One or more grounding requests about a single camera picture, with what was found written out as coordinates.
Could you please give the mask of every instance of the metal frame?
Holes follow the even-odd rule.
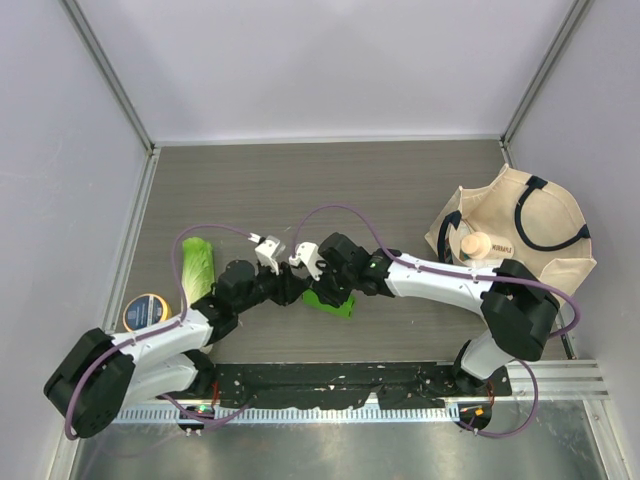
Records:
[[[151,193],[153,177],[156,173],[159,158],[160,149],[156,148],[151,155],[147,157],[142,176],[140,177],[138,194],[134,200],[127,232],[120,247],[116,275],[103,315],[102,329],[107,333],[114,332],[118,324],[118,312],[120,311],[122,299],[124,298],[129,272],[131,271],[131,264],[133,263],[133,254],[138,244],[138,236],[140,235],[140,228],[142,227],[142,220],[144,219],[144,212],[147,208],[147,202],[149,201],[149,194]]]
[[[100,71],[100,74],[107,82],[107,85],[109,86],[109,89],[118,102],[118,105],[120,105],[125,116],[131,123],[131,126],[138,135],[138,138],[140,139],[140,142],[142,142],[145,151],[148,154],[151,154],[151,152],[153,151],[153,142],[151,141],[147,130],[144,128],[142,120],[140,120],[140,117],[138,116],[133,103],[131,103],[131,100],[129,99],[127,92],[122,86],[122,83],[120,83],[120,79],[113,69],[111,62],[109,62],[106,53],[104,52],[102,46],[100,45],[100,42],[96,38],[91,25],[89,25],[87,18],[82,12],[82,8],[80,8],[80,5],[78,5],[78,2],[76,0],[60,0],[60,4],[67,12],[71,23],[73,24],[76,31],[78,32],[78,35],[80,35],[80,38],[87,47],[89,55],[91,55],[91,58],[93,58],[96,67]]]
[[[534,100],[540,93],[543,85],[549,78],[553,67],[558,62],[560,55],[564,52],[565,47],[569,43],[569,40],[573,36],[574,32],[580,25],[580,22],[584,18],[587,13],[589,7],[591,6],[592,0],[574,0],[571,8],[567,12],[562,24],[560,25],[560,29],[556,34],[555,38],[551,42],[547,53],[545,54],[540,67],[538,67],[538,71],[531,79],[527,90],[520,100],[520,104],[516,108],[511,120],[509,121],[509,125],[502,135],[501,141],[503,145],[509,146],[513,136],[518,131],[520,124],[524,120],[527,112],[531,108]]]
[[[113,331],[118,319],[118,310],[120,308],[122,298],[125,291],[127,278],[133,260],[144,211],[151,190],[153,176],[158,163],[160,150],[155,148],[154,142],[150,138],[145,129],[142,120],[137,114],[131,100],[129,99],[124,87],[122,86],[118,76],[107,58],[100,42],[96,38],[93,29],[87,21],[82,9],[78,5],[77,0],[59,0],[68,14],[70,21],[77,30],[83,43],[87,47],[96,67],[105,79],[108,87],[112,91],[116,101],[121,106],[123,113],[131,123],[132,128],[138,135],[141,143],[148,153],[147,163],[141,177],[138,188],[138,195],[131,212],[131,220],[125,239],[119,254],[119,262],[115,274],[113,288],[109,297],[108,305],[104,314],[104,329]],[[538,68],[536,74],[532,78],[525,94],[520,101],[516,111],[514,112],[503,135],[479,135],[479,136],[404,136],[404,137],[331,137],[331,138],[282,138],[282,139],[242,139],[225,142],[208,142],[207,145],[231,145],[231,144],[270,144],[270,143],[326,143],[326,142],[358,142],[358,141],[425,141],[425,140],[499,140],[503,151],[505,162],[511,166],[514,165],[513,155],[510,151],[510,143],[522,124],[527,112],[531,108],[535,98],[541,91],[544,83],[548,80],[552,73],[554,65],[558,62],[562,52],[567,46],[570,38],[578,28],[580,21],[584,18],[588,11],[592,0],[575,0],[570,7],[566,17],[564,18],[558,33],[553,39],[545,57]],[[160,145],[203,145],[202,142],[164,142]],[[611,478],[630,478],[628,465],[625,457],[621,453],[616,430],[613,427],[612,414],[610,412],[610,400],[606,386],[604,385],[602,375],[598,369],[597,363],[592,360],[566,360],[566,361],[541,361],[532,364],[531,367],[536,375],[540,388],[541,401],[553,400],[575,400],[582,399],[585,409],[588,412],[589,422],[596,437],[598,449],[605,464],[606,471]],[[501,402],[531,400],[532,384],[528,373],[519,365],[512,364],[508,367],[511,377],[514,395],[511,397],[497,398]],[[450,398],[448,401],[453,405],[460,398]],[[148,402],[136,407],[140,412],[146,412],[144,415],[157,417],[161,422],[175,422],[171,417],[175,415],[177,410],[168,405],[166,402]],[[433,421],[430,418],[444,418],[446,421],[451,420],[453,410],[447,409],[444,412],[417,412],[415,411],[412,421]],[[376,417],[365,419],[373,421],[383,421],[384,418]],[[283,419],[278,415],[273,418],[268,415],[263,418],[264,421],[272,420],[296,422],[295,416]],[[326,419],[315,418],[315,420],[324,421]],[[49,479],[63,480],[69,478],[71,467],[75,459],[78,448],[78,442],[68,441],[64,435],[61,435],[60,442],[56,454],[54,456]]]

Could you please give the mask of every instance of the cable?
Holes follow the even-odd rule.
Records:
[[[533,422],[533,419],[536,417],[536,413],[538,413],[538,404],[539,404],[538,381],[536,380],[536,376],[533,373],[533,370],[531,370],[531,367],[529,365],[527,365],[522,360],[518,360],[518,362],[520,362],[520,364],[529,373],[529,375],[531,376],[531,382],[533,383],[533,404],[531,405],[531,412],[529,413],[529,416],[527,417],[525,422],[515,430],[512,430],[510,432],[505,432],[505,433],[494,433],[494,432],[485,432],[484,430],[476,430],[471,426],[473,424],[473,418],[471,419],[471,422],[469,422],[468,424],[460,420],[460,422],[458,423],[462,428],[465,428],[466,430],[469,430],[470,432],[473,432],[476,435],[480,435],[481,437],[509,438],[509,437],[513,437],[514,435],[517,435],[518,433],[526,429],[529,425],[531,425],[531,423]]]
[[[176,261],[176,253],[178,250],[178,246],[180,245],[180,242],[184,239],[184,237],[187,236],[189,233],[193,232],[194,230],[198,230],[201,228],[221,228],[223,230],[227,230],[233,233],[237,233],[238,235],[242,235],[245,238],[251,237],[251,234],[248,232],[245,232],[244,230],[241,230],[236,227],[230,227],[228,225],[217,224],[217,223],[202,223],[202,224],[193,225],[189,228],[184,229],[173,241],[173,246],[171,248],[171,269],[173,271],[173,278],[176,282],[176,285],[178,286],[178,291],[180,292],[181,305],[187,305],[187,295],[182,286],[180,274],[178,273],[178,262]],[[104,363],[104,361],[107,358],[109,358],[111,355],[118,352],[122,348],[127,347],[136,341],[146,340],[147,338],[155,337],[156,335],[161,335],[163,333],[169,332],[174,328],[178,327],[186,318],[187,310],[188,308],[183,309],[180,312],[180,316],[178,317],[177,320],[166,325],[163,328],[159,328],[158,330],[155,330],[149,333],[144,333],[139,336],[135,336],[134,334],[133,338],[130,338],[129,340],[125,340],[124,342],[121,342],[111,347],[109,350],[107,350],[102,355],[100,355],[91,365],[89,365],[89,368],[87,368],[87,370],[85,370],[85,372],[82,374],[82,376],[80,377],[80,380],[78,380],[76,388],[73,390],[73,394],[71,395],[71,399],[69,400],[69,405],[67,407],[67,412],[65,414],[64,434],[69,440],[76,440],[78,438],[78,435],[76,435],[73,432],[73,428],[71,426],[71,423],[73,420],[73,412],[76,409],[76,404],[78,403],[78,398],[80,397],[80,393],[82,392],[82,389],[84,388],[87,381],[89,380],[89,377],[93,375],[93,372],[95,372]]]
[[[453,272],[453,271],[449,271],[449,270],[442,270],[439,268],[435,268],[435,267],[427,267],[426,265],[415,265],[414,263],[411,262],[407,262],[405,260],[402,260],[399,257],[396,257],[393,253],[391,253],[389,251],[389,249],[386,247],[386,245],[384,244],[384,242],[382,241],[382,238],[380,238],[380,235],[378,233],[378,231],[376,230],[376,228],[373,226],[373,224],[371,223],[371,221],[369,221],[369,219],[367,217],[364,216],[364,214],[360,213],[357,209],[350,207],[348,205],[343,205],[343,204],[339,204],[339,203],[331,203],[331,204],[327,204],[327,205],[322,205],[320,207],[314,208],[313,210],[311,210],[298,224],[298,227],[296,228],[296,231],[294,233],[293,236],[293,243],[291,245],[291,256],[295,255],[295,251],[296,251],[296,247],[298,245],[298,236],[300,234],[300,230],[302,229],[303,225],[307,222],[307,220],[309,220],[309,218],[314,215],[315,213],[321,211],[321,210],[325,210],[328,208],[340,208],[342,210],[347,210],[355,215],[357,215],[358,217],[360,217],[360,219],[365,223],[365,225],[367,226],[367,228],[369,229],[369,231],[371,232],[371,234],[373,235],[373,238],[376,240],[376,242],[378,243],[378,245],[380,246],[380,248],[382,249],[382,251],[384,252],[384,254],[389,257],[391,260],[393,260],[394,262],[403,265],[407,268],[414,268],[423,272],[428,272],[428,273],[435,273],[436,275],[444,275],[447,277],[454,277],[454,278],[461,278],[464,280],[473,280],[474,282],[478,282],[478,281],[485,281],[485,282],[500,282],[500,283],[510,283],[510,284],[514,284],[514,285],[524,285],[527,287],[534,287],[534,288],[540,288],[542,290],[547,290],[548,292],[551,292],[555,295],[558,295],[560,298],[562,298],[564,301],[566,301],[569,305],[571,305],[571,308],[573,309],[573,320],[571,320],[571,322],[563,327],[563,328],[559,328],[558,330],[556,330],[555,332],[551,332],[549,334],[549,338],[553,338],[553,337],[557,337],[559,335],[564,335],[565,333],[569,332],[570,330],[573,330],[576,325],[578,325],[578,323],[580,322],[580,319],[582,317],[582,312],[580,310],[580,307],[578,306],[578,304],[576,303],[576,301],[570,296],[567,295],[566,293],[564,293],[562,290],[552,286],[552,285],[547,285],[546,283],[541,283],[535,280],[527,280],[525,278],[511,278],[511,277],[503,277],[503,276],[491,276],[491,275],[471,275],[468,273],[463,273],[463,272]]]

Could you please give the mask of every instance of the gray floor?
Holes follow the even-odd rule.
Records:
[[[513,430],[529,408],[497,404],[489,430]],[[112,425],[83,441],[76,458],[78,480],[606,478],[580,401],[543,402],[527,430],[502,440],[449,422],[228,425],[201,438],[175,425]]]
[[[299,220],[324,203],[347,203],[367,214],[388,246],[434,259],[427,228],[458,185],[488,184],[503,165],[496,141],[322,143],[163,148],[140,232],[125,302],[147,292],[174,312],[178,293],[169,249],[195,223],[225,223],[285,243]],[[355,216],[326,211],[301,241],[320,243],[340,231],[376,248]],[[239,236],[202,231],[214,244],[217,272],[230,260],[253,259]],[[484,325],[459,308],[421,299],[359,297],[354,316],[341,319],[298,303],[256,307],[242,327],[216,345],[220,361],[453,360]],[[547,359],[566,358],[550,340]]]

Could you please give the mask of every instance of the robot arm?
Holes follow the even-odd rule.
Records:
[[[419,271],[394,262],[381,250],[369,254],[339,233],[332,234],[320,246],[300,244],[289,263],[277,261],[282,249],[275,238],[260,239],[256,248],[257,272],[248,261],[231,262],[218,278],[215,293],[191,305],[182,322],[174,317],[113,336],[100,329],[87,332],[49,379],[45,395],[65,415],[80,377],[95,359],[115,345],[133,340],[95,370],[80,392],[72,418],[80,437],[95,435],[121,409],[162,393],[179,391],[201,398],[215,382],[216,374],[199,349],[224,338],[237,326],[238,315],[249,308],[267,300],[286,306],[308,289],[322,303],[334,307],[358,290],[366,295],[427,298],[481,315],[489,329],[463,346],[452,368],[458,389],[475,395],[485,388],[486,380],[496,369],[513,358],[540,358],[558,310],[555,298],[544,291]],[[470,271],[399,251],[392,253],[412,265],[466,274]],[[302,264],[310,274],[306,278],[292,271],[292,266],[299,268]],[[475,273],[535,279],[522,264],[510,260],[495,270]],[[174,328],[167,329],[172,322]]]
[[[319,247],[302,244],[296,251],[294,263],[304,257],[304,254],[300,255],[303,246],[306,252],[316,252],[304,260],[313,262],[320,270],[319,275],[313,275],[315,281],[311,289],[321,301],[330,305],[339,306],[354,289],[366,295],[427,298],[480,315],[489,330],[467,342],[454,364],[456,383],[469,394],[483,388],[496,369],[514,358],[539,360],[558,313],[557,300],[539,289],[455,278],[405,265],[483,277],[500,275],[536,280],[524,265],[515,260],[505,260],[495,269],[473,270],[392,251],[403,260],[395,262],[381,249],[369,255],[346,236],[334,233]]]

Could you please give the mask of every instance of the beige tote bag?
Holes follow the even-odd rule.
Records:
[[[472,232],[507,237],[515,260],[573,295],[596,265],[578,203],[564,188],[505,165],[491,185],[458,187],[425,238],[441,262],[462,265],[463,220]]]

